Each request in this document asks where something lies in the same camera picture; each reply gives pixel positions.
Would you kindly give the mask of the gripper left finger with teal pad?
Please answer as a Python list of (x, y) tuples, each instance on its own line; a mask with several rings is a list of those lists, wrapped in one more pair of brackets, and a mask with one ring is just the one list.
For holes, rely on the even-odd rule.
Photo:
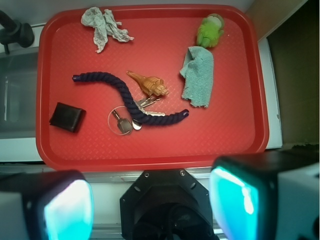
[(2, 240), (88, 240), (91, 185), (77, 170), (0, 174)]

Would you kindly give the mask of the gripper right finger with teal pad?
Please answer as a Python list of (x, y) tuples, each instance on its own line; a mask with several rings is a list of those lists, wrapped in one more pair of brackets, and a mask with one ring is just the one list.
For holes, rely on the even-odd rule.
[(317, 240), (319, 177), (308, 150), (220, 156), (209, 177), (214, 218), (229, 240)]

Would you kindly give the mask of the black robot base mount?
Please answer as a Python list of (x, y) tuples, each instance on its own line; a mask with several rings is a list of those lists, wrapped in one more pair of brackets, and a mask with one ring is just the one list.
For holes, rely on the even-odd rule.
[(145, 170), (120, 197), (125, 240), (217, 240), (209, 191), (184, 169)]

